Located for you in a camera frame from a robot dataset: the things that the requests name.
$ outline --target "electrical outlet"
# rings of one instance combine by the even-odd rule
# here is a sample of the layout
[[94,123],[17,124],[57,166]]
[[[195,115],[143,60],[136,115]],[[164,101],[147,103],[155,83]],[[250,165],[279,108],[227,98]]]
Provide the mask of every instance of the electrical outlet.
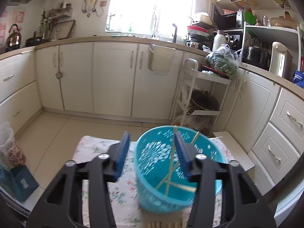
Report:
[[100,1],[99,6],[100,6],[100,7],[105,7],[105,6],[107,6],[107,1]]

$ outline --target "hanging wire basket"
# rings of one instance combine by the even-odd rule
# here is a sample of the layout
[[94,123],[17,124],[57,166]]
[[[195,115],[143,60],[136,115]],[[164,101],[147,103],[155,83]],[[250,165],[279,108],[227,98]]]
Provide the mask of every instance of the hanging wire basket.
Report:
[[255,0],[229,0],[230,3],[237,6],[239,9],[255,9],[257,8],[257,3]]
[[277,5],[278,7],[282,8],[282,9],[290,9],[293,10],[293,7],[291,5],[291,3],[289,2],[289,0],[272,0],[275,5]]

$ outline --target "mug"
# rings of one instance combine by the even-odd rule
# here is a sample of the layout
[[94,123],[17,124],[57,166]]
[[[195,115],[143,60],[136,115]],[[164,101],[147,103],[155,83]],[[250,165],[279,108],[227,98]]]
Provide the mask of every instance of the mug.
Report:
[[197,43],[197,42],[191,41],[191,42],[187,42],[186,46],[191,47],[191,48],[198,49],[199,46],[200,46],[200,44]]

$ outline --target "frying pan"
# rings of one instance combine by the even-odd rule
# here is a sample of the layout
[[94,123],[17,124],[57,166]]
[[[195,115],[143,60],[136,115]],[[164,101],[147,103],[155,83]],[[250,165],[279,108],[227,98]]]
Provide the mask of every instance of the frying pan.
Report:
[[193,107],[188,110],[188,116],[196,110],[216,111],[219,109],[218,102],[213,96],[209,95],[207,91],[193,91],[191,94],[190,102]]

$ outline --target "baseboard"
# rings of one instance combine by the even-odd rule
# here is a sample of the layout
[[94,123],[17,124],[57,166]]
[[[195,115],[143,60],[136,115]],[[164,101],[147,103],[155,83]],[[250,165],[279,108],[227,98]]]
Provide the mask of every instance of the baseboard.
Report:
[[36,119],[42,110],[42,108],[38,110],[29,120],[25,122],[25,124],[22,125],[22,127],[16,132],[15,139],[17,139],[26,130],[26,128]]
[[128,121],[128,122],[150,122],[150,123],[164,123],[169,124],[171,120],[169,119],[151,119],[151,118],[136,118],[136,117],[127,117],[127,116],[114,116],[114,115],[103,115],[103,114],[93,114],[93,113],[85,113],[85,112],[75,112],[68,110],[57,110],[52,108],[43,107],[45,111],[56,112],[61,114],[68,114],[73,116],[84,116],[84,117],[94,117],[101,119],[110,119],[110,120],[118,120],[118,121]]

